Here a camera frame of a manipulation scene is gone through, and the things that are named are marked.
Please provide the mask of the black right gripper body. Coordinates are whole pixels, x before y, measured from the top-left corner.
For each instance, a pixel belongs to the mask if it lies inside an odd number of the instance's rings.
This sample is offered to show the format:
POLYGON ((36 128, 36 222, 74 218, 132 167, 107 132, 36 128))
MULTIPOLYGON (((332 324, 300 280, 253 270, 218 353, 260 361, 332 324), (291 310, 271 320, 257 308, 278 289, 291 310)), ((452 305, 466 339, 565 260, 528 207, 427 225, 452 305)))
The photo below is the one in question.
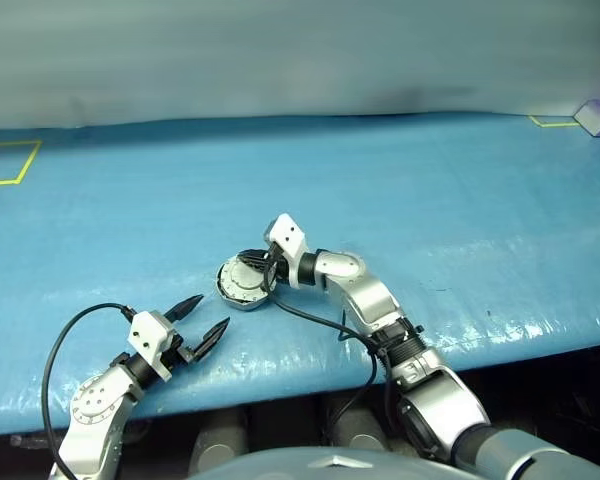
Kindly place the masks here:
POLYGON ((289 264, 284 251, 277 243, 272 243, 266 256, 266 284, 289 284, 289 264))

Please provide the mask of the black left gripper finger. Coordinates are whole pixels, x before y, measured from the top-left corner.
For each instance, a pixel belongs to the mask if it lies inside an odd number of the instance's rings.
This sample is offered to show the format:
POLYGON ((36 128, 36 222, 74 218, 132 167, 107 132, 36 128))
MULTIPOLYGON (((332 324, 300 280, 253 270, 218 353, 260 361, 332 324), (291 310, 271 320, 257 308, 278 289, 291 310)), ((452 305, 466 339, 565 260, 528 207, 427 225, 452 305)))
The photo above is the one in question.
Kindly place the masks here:
POLYGON ((181 300, 165 313, 165 318, 170 322, 183 320, 196 308, 203 298, 202 294, 197 294, 181 300))
POLYGON ((194 361, 200 361, 215 347, 224 335, 229 323, 230 318, 226 317, 216 323, 203 335, 201 342, 193 350, 194 361))

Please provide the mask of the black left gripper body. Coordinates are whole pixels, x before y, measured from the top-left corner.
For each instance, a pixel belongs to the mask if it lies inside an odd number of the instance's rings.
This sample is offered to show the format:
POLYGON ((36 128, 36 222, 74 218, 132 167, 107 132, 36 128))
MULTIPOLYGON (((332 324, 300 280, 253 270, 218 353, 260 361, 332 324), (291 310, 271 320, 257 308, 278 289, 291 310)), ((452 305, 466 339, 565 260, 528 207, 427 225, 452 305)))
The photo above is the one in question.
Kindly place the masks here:
POLYGON ((161 354, 161 363, 167 369, 175 369, 194 363, 194 350, 184 344, 183 337, 175 333, 170 346, 161 354))

